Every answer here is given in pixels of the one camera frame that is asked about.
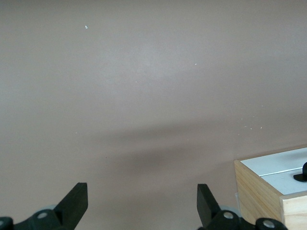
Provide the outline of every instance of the pinkish-brown wall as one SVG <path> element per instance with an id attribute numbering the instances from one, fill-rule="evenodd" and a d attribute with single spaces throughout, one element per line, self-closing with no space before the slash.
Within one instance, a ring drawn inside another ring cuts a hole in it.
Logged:
<path id="1" fill-rule="evenodd" d="M 303 0 L 3 0 L 0 216 L 87 182 L 78 230 L 200 226 L 233 160 L 307 143 Z"/>

